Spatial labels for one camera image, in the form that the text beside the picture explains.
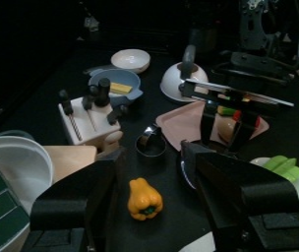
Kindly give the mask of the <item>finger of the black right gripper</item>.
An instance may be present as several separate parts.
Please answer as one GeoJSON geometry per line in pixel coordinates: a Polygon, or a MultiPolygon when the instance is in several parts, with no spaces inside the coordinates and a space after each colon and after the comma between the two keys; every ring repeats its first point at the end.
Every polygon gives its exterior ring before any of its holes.
{"type": "Polygon", "coordinates": [[[207,146],[210,143],[217,111],[218,103],[209,99],[205,102],[199,124],[201,142],[205,146],[207,146]]]}
{"type": "Polygon", "coordinates": [[[229,142],[230,153],[235,153],[251,139],[261,123],[261,117],[251,112],[238,110],[234,113],[234,120],[237,124],[234,127],[233,137],[229,142]]]}

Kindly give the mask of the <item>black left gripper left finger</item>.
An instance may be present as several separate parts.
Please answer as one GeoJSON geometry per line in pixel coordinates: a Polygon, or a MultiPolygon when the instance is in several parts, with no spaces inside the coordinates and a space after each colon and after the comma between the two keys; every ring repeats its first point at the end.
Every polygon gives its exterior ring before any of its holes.
{"type": "Polygon", "coordinates": [[[126,148],[60,179],[37,197],[21,252],[108,252],[126,148]]]}

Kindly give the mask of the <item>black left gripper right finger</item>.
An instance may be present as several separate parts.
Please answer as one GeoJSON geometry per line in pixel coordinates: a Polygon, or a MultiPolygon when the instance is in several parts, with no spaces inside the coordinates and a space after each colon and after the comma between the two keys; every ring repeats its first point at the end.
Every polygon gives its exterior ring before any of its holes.
{"type": "Polygon", "coordinates": [[[299,250],[299,197],[283,177],[187,141],[182,163],[206,211],[215,252],[299,250]]]}

